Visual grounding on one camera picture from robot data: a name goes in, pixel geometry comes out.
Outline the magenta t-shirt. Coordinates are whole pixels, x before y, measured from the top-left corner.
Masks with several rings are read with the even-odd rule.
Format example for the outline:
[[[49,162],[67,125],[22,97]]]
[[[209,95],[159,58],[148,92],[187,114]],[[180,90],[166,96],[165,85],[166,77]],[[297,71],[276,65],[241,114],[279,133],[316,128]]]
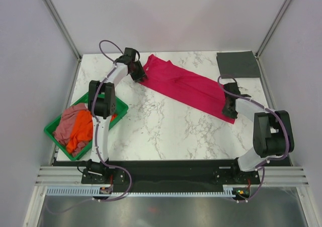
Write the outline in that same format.
[[[147,74],[147,79],[141,83],[143,86],[234,124],[234,119],[222,114],[225,95],[218,82],[180,68],[153,54],[148,57],[143,69]]]

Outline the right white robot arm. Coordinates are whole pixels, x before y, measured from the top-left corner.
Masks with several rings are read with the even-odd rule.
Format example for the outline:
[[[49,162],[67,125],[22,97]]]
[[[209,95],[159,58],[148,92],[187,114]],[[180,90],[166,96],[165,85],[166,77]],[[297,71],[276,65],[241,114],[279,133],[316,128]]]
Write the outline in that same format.
[[[236,168],[230,171],[235,183],[243,183],[249,173],[271,161],[285,159],[294,151],[294,138],[289,113],[276,111],[241,94],[236,82],[221,86],[225,95],[222,114],[237,119],[242,114],[253,123],[253,147],[236,158]]]

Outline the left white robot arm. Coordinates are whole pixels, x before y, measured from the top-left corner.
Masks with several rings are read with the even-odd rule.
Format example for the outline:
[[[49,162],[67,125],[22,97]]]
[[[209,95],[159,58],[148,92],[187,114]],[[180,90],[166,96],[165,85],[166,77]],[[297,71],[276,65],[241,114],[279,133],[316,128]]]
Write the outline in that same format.
[[[147,79],[139,59],[140,54],[137,50],[126,47],[124,54],[113,62],[111,70],[101,81],[92,80],[89,83],[88,108],[93,120],[90,160],[93,162],[106,162],[109,159],[109,125],[117,108],[115,88],[128,75],[134,82]]]

